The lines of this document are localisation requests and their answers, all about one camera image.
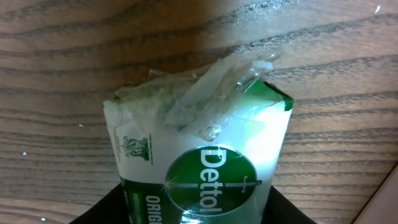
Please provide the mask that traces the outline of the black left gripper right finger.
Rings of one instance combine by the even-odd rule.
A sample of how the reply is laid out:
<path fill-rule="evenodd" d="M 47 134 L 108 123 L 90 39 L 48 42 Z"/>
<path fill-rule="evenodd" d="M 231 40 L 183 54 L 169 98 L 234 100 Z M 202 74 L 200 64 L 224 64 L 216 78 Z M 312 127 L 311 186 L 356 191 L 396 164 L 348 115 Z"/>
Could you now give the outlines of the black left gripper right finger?
<path fill-rule="evenodd" d="M 262 224 L 316 224 L 273 186 L 270 189 Z"/>

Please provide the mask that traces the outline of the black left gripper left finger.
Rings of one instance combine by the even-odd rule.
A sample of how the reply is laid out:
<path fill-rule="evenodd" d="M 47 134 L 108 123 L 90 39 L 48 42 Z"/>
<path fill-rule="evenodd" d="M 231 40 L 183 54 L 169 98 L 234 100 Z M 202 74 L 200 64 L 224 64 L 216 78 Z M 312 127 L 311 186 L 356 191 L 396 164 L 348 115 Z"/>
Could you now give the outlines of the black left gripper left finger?
<path fill-rule="evenodd" d="M 129 213 L 124 197 L 124 190 L 118 184 L 87 212 L 70 224 L 129 224 Z"/>

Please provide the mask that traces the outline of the green Dettol soap packet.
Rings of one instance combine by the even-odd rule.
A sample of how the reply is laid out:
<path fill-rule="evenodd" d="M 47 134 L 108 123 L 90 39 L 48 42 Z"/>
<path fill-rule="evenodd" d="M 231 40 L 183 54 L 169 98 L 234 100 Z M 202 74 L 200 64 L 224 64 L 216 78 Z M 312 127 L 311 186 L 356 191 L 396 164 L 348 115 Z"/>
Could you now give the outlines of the green Dettol soap packet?
<path fill-rule="evenodd" d="M 103 103 L 131 223 L 260 223 L 293 99 L 276 57 L 232 54 Z"/>

